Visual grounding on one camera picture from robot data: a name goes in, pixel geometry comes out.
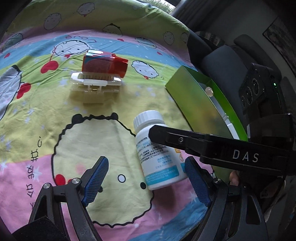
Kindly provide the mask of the dark grey sofa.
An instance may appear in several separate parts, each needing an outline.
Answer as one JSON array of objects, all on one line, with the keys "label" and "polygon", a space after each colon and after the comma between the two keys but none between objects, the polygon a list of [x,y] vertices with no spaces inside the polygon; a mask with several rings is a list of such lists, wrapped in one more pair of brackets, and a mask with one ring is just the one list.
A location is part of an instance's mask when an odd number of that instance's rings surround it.
[{"label": "dark grey sofa", "polygon": [[204,75],[212,78],[233,107],[243,127],[247,120],[243,115],[238,90],[252,63],[271,68],[283,91],[287,111],[295,117],[295,90],[287,77],[254,39],[243,34],[234,39],[234,45],[213,47],[195,32],[189,30],[187,41],[190,61]]}]

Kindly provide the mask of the patterned cushion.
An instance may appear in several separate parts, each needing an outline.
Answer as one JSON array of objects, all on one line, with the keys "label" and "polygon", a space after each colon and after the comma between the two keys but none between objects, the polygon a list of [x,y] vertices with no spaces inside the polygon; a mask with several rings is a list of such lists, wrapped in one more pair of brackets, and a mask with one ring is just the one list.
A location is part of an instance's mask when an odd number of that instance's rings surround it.
[{"label": "patterned cushion", "polygon": [[213,33],[198,31],[196,34],[211,46],[221,47],[225,45],[225,41]]}]

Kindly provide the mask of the green cardboard box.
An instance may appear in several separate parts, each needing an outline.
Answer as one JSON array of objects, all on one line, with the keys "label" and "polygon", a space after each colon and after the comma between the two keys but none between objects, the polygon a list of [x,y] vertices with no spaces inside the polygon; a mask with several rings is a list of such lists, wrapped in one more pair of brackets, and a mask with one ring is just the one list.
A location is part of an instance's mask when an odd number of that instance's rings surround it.
[{"label": "green cardboard box", "polygon": [[165,88],[190,129],[199,133],[247,140],[246,131],[217,84],[187,66],[163,76]]}]

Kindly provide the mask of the white calcium tablet bottle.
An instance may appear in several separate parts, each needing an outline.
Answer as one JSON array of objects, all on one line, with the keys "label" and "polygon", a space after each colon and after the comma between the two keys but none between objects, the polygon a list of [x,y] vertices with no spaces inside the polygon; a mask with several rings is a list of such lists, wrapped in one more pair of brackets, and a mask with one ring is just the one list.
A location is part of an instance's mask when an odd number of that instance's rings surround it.
[{"label": "white calcium tablet bottle", "polygon": [[165,126],[162,115],[156,110],[144,111],[133,120],[139,161],[145,182],[151,191],[187,178],[181,151],[153,143],[149,138],[149,130],[154,125]]}]

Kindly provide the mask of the colourful cartoon bed sheet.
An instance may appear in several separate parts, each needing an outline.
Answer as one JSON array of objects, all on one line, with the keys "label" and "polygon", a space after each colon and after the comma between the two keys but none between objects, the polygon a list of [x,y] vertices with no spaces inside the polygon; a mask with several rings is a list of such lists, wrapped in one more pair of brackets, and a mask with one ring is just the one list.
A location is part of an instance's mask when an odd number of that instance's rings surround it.
[{"label": "colourful cartoon bed sheet", "polygon": [[[183,240],[206,213],[188,179],[150,191],[134,118],[157,110],[187,124],[165,85],[192,67],[188,28],[139,1],[32,1],[1,40],[1,218],[29,222],[44,183],[64,185],[100,156],[109,170],[88,213],[103,240]],[[86,103],[73,91],[88,50],[128,60],[118,93]]]}]

